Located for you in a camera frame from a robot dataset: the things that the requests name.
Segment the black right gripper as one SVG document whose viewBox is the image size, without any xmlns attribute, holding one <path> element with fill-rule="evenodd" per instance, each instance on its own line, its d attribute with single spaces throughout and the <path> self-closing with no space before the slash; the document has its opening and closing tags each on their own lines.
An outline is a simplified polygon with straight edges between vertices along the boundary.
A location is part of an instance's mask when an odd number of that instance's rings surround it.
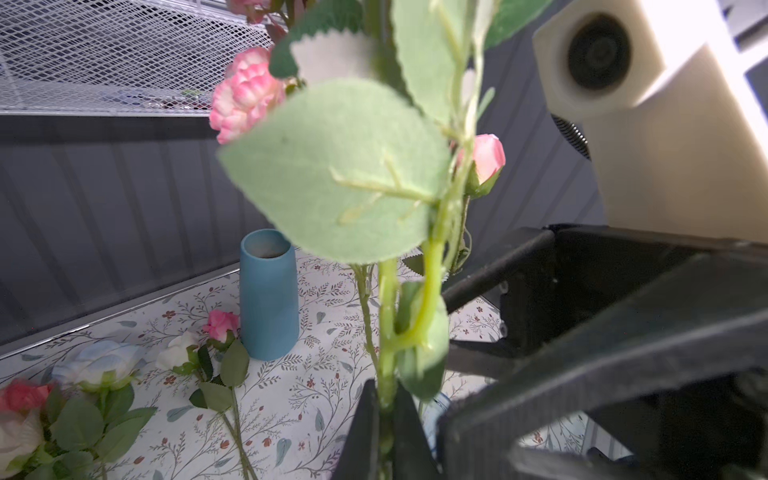
<svg viewBox="0 0 768 480">
<path fill-rule="evenodd" d="M 520 361 L 440 422 L 449 479 L 516 479 L 518 440 L 577 411 L 767 361 L 767 250 L 572 226 L 509 230 L 442 287 L 449 314 L 504 280 Z"/>
</svg>

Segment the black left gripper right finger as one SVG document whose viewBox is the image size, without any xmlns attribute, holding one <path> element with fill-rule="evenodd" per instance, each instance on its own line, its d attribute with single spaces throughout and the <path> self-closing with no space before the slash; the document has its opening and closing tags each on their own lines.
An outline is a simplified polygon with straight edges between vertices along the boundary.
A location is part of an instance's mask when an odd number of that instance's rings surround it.
<svg viewBox="0 0 768 480">
<path fill-rule="evenodd" d="M 439 480 L 441 474 L 411 394 L 398 384 L 393 411 L 394 480 Z"/>
</svg>

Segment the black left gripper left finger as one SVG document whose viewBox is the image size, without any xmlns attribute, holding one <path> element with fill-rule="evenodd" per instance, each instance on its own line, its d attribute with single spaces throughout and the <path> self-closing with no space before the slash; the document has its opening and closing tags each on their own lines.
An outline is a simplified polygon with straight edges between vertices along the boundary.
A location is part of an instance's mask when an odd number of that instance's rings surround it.
<svg viewBox="0 0 768 480">
<path fill-rule="evenodd" d="M 350 430 L 332 480 L 377 478 L 379 460 L 379 404 L 376 383 L 363 385 Z"/>
</svg>

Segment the light pink rose stem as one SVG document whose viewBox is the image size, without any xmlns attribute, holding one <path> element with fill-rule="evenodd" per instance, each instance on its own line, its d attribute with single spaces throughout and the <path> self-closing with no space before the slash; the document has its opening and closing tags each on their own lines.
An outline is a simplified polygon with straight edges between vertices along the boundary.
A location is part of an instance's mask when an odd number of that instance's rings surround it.
<svg viewBox="0 0 768 480">
<path fill-rule="evenodd" d="M 478 135 L 474 142 L 473 170 L 468 176 L 465 189 L 457 250 L 451 257 L 451 275 L 461 269 L 472 251 L 473 240 L 467 228 L 469 204 L 491 192 L 505 164 L 504 148 L 499 138 L 493 134 Z"/>
</svg>

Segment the white blue carnation stem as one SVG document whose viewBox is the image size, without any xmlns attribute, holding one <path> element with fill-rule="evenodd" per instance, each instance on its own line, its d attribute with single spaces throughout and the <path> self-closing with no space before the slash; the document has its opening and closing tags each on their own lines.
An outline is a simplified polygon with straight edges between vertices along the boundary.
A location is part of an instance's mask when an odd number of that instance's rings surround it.
<svg viewBox="0 0 768 480">
<path fill-rule="evenodd" d="M 477 125 L 487 49 L 543 1 L 321 1 L 292 8 L 270 72 L 287 99 L 219 150 L 233 183 L 289 241 L 378 286 L 369 473 L 403 458 L 398 398 L 437 393 L 449 346 L 442 287 L 480 185 Z"/>
</svg>

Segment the pink carnation flower stem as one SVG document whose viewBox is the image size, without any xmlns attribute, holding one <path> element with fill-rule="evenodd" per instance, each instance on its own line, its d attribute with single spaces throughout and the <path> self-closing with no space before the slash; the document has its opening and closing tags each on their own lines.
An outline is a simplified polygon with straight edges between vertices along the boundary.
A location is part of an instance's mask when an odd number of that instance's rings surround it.
<svg viewBox="0 0 768 480">
<path fill-rule="evenodd" d="M 286 83 L 269 71 L 270 51 L 255 47 L 234 57 L 212 95 L 210 127 L 227 144 L 248 132 L 286 98 Z"/>
</svg>

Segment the teal cylindrical vase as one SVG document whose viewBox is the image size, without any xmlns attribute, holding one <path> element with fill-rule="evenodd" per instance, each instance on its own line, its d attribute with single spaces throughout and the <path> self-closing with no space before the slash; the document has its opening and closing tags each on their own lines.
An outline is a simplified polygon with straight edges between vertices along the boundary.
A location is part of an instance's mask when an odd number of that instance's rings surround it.
<svg viewBox="0 0 768 480">
<path fill-rule="evenodd" d="M 250 357 L 277 360 L 300 331 L 296 252 L 282 233 L 261 229 L 240 243 L 241 340 Z"/>
</svg>

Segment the bunch of lying flowers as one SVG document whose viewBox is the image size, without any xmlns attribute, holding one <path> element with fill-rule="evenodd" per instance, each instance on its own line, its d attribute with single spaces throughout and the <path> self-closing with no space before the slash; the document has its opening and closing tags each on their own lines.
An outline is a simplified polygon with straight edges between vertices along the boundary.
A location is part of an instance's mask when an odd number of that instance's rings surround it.
<svg viewBox="0 0 768 480">
<path fill-rule="evenodd" d="M 239 333 L 238 315 L 214 310 L 200 332 L 172 339 L 155 364 L 196 381 L 191 406 L 218 415 L 237 448 L 244 478 L 253 479 L 236 398 L 249 367 Z M 137 345 L 100 341 L 54 367 L 46 383 L 15 378 L 2 387 L 2 478 L 105 478 L 109 465 L 129 452 L 156 413 L 134 404 L 133 384 L 144 356 Z"/>
</svg>

